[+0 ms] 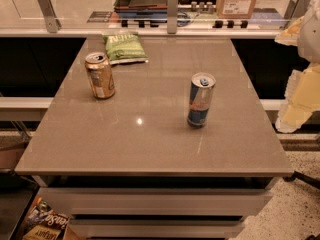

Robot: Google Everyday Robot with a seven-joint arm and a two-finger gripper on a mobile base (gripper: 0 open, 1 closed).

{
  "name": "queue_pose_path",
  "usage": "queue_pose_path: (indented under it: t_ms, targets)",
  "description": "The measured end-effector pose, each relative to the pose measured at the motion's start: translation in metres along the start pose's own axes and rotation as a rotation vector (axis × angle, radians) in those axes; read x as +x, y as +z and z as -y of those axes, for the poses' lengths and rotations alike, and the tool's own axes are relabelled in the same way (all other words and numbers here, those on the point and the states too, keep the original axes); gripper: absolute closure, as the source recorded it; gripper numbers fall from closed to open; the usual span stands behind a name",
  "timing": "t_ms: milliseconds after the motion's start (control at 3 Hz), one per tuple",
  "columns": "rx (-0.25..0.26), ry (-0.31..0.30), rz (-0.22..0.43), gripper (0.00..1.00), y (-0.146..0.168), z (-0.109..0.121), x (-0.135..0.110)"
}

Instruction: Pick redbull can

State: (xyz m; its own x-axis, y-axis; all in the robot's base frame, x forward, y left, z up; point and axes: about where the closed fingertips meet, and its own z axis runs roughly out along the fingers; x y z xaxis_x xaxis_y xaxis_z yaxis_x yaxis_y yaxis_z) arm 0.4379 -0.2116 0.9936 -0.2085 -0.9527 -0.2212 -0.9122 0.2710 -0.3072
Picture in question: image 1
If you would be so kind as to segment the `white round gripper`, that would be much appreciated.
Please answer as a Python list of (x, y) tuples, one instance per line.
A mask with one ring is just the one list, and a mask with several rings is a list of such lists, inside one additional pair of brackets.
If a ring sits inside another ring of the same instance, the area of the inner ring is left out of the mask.
[(320, 109), (320, 0), (315, 0), (304, 17), (295, 20), (274, 41), (286, 46), (298, 45), (300, 57), (311, 62), (304, 71), (293, 70), (281, 104), (276, 129), (293, 133)]

